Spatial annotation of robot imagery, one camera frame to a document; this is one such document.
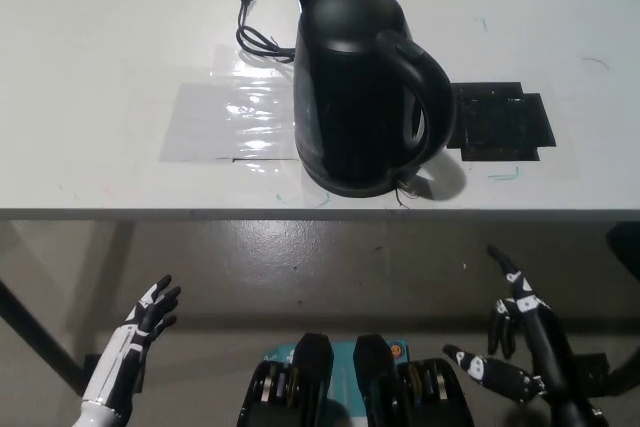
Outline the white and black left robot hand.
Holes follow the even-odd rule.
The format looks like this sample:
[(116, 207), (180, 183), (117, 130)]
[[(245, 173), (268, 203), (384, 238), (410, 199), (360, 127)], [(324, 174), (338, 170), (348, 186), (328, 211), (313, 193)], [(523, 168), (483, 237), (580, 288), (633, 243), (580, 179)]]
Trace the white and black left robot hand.
[(175, 324), (181, 293), (166, 275), (144, 293), (115, 329), (82, 397), (77, 426), (125, 426), (142, 392), (152, 343)]

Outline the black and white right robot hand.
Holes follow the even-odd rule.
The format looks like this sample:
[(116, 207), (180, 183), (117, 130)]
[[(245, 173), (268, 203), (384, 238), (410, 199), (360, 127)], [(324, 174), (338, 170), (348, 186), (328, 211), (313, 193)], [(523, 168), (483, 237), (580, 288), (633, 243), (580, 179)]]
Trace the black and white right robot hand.
[[(476, 383), (518, 403), (537, 396), (559, 402), (577, 394), (577, 369), (559, 318), (505, 253), (492, 244), (487, 252), (511, 290), (511, 296), (497, 300), (491, 310), (488, 354), (474, 354), (450, 344), (443, 347), (443, 353)], [(507, 362), (515, 353), (518, 329), (531, 353), (531, 372)]]

